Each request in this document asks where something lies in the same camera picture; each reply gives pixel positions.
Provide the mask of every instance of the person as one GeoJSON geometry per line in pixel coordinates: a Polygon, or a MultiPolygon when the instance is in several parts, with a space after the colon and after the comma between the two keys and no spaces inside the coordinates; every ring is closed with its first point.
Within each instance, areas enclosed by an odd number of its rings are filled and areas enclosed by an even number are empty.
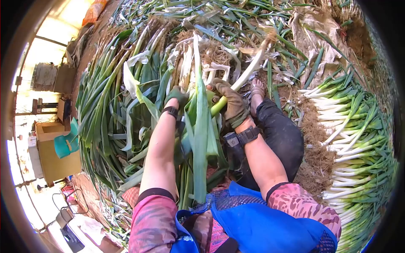
{"type": "MultiPolygon", "coordinates": [[[[237,134],[256,127],[242,97],[230,85],[213,85],[228,99],[225,120],[237,134]]],[[[335,252],[341,221],[334,209],[318,204],[292,183],[303,158],[300,130],[268,98],[265,87],[251,84],[250,114],[264,128],[244,145],[250,172],[244,184],[207,195],[192,211],[175,201],[175,109],[187,95],[174,87],[150,138],[139,197],[135,189],[123,198],[133,207],[129,252],[335,252]]]]}

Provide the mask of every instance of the orange bag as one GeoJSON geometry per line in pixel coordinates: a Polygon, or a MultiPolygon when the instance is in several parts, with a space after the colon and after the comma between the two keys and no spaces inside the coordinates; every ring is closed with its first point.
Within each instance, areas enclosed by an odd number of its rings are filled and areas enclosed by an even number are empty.
{"type": "Polygon", "coordinates": [[[108,0],[94,0],[90,5],[89,9],[86,12],[86,16],[81,23],[82,26],[87,25],[88,23],[94,23],[97,21],[98,16],[104,10],[108,0]]]}

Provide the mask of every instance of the hand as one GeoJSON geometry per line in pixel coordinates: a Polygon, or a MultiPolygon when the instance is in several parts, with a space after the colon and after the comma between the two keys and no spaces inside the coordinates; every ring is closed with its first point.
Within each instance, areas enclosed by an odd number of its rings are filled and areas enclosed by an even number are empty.
{"type": "Polygon", "coordinates": [[[172,90],[167,95],[166,99],[164,100],[164,104],[166,105],[167,102],[172,98],[177,99],[177,101],[179,102],[179,110],[181,110],[187,104],[188,94],[182,93],[180,91],[180,87],[176,85],[176,86],[173,86],[172,90]]]}
{"type": "Polygon", "coordinates": [[[249,111],[243,105],[242,96],[230,88],[228,82],[215,78],[213,80],[217,91],[228,99],[225,120],[229,121],[232,128],[237,128],[249,116],[249,111]]]}

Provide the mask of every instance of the brown glove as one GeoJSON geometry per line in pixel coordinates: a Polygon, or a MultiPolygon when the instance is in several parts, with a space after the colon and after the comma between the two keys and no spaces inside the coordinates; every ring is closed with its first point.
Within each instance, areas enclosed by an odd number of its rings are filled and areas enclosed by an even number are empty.
{"type": "Polygon", "coordinates": [[[225,112],[225,120],[229,121],[232,128],[237,128],[249,116],[249,111],[246,110],[242,96],[230,88],[228,82],[220,78],[214,78],[213,83],[217,91],[228,99],[227,109],[225,112]]]}

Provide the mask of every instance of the black pants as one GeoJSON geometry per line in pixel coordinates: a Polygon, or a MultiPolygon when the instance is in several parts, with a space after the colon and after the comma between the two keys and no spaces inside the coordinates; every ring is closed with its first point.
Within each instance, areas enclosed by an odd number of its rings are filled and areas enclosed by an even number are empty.
{"type": "MultiPolygon", "coordinates": [[[[300,129],[268,98],[257,107],[256,115],[259,127],[263,129],[265,142],[278,156],[284,165],[288,181],[292,182],[304,157],[304,138],[300,129]]],[[[247,169],[238,183],[260,191],[250,169],[247,169]]]]}

